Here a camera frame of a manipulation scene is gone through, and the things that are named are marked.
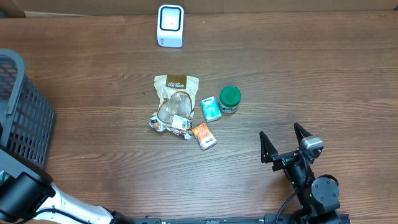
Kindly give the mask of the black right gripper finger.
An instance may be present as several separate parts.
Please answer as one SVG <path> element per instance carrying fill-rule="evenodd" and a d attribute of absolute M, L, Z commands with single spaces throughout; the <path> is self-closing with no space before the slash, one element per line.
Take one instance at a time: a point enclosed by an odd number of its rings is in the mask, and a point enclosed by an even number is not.
<path fill-rule="evenodd" d="M 299 123 L 294 123 L 294 131 L 298 143 L 306 141 L 308 137 L 312 136 L 306 129 L 304 129 Z"/>
<path fill-rule="evenodd" d="M 271 143 L 264 131 L 259 133 L 261 141 L 261 162 L 273 162 L 274 158 L 279 155 L 274 145 Z"/>

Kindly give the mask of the green lid jar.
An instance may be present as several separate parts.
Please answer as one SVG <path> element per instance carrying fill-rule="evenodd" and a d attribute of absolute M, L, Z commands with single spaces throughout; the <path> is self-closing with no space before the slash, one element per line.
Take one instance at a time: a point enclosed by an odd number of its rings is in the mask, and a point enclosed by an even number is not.
<path fill-rule="evenodd" d="M 220 93 L 219 107 L 224 113 L 234 113 L 241 101 L 241 92 L 236 86 L 226 86 Z"/>

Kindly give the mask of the teal Kleenex tissue pack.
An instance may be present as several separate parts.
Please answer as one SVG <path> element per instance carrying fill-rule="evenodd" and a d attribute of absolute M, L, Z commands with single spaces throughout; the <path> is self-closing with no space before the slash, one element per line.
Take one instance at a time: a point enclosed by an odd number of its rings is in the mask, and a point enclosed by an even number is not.
<path fill-rule="evenodd" d="M 209 123 L 221 119 L 222 114 L 215 96 L 205 98 L 200 103 L 206 122 Z"/>

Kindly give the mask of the orange tissue pack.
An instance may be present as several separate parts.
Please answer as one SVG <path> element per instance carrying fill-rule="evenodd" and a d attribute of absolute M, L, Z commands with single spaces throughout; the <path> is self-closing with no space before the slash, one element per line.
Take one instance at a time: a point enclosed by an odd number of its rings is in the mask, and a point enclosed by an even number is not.
<path fill-rule="evenodd" d="M 216 145 L 217 139 L 211 133 L 206 123 L 202 123 L 201 125 L 193 128 L 192 131 L 202 150 L 205 151 Z"/>

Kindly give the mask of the beige snack pouch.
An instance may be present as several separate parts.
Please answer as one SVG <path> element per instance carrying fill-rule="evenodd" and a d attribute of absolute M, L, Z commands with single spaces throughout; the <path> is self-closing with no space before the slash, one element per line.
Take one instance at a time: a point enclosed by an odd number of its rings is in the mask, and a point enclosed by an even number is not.
<path fill-rule="evenodd" d="M 149 119 L 150 127 L 191 139 L 199 79 L 189 75 L 158 75 L 154 78 L 154 87 L 159 107 Z"/>

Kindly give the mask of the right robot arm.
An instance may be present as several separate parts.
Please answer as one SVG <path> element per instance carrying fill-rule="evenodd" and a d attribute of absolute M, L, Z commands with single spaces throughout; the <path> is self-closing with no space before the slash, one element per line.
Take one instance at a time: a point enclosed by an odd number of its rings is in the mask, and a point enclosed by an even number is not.
<path fill-rule="evenodd" d="M 348 215 L 339 215 L 339 182 L 330 175 L 315 177 L 310 165 L 320 156 L 323 141 L 294 124 L 298 147 L 279 154 L 265 132 L 259 133 L 261 162 L 271 163 L 272 170 L 284 171 L 294 192 L 275 215 L 265 215 L 265 223 L 344 224 L 350 223 Z"/>

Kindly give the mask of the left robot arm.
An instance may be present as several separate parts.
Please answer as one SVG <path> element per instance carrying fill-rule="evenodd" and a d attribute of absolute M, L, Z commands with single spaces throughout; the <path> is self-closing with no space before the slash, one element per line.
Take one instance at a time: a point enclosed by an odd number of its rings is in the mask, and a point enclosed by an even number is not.
<path fill-rule="evenodd" d="M 1 184 L 1 220 L 26 223 L 132 223 L 117 211 L 78 200 L 53 184 L 53 178 L 27 159 L 1 147 L 1 170 L 9 175 Z"/>

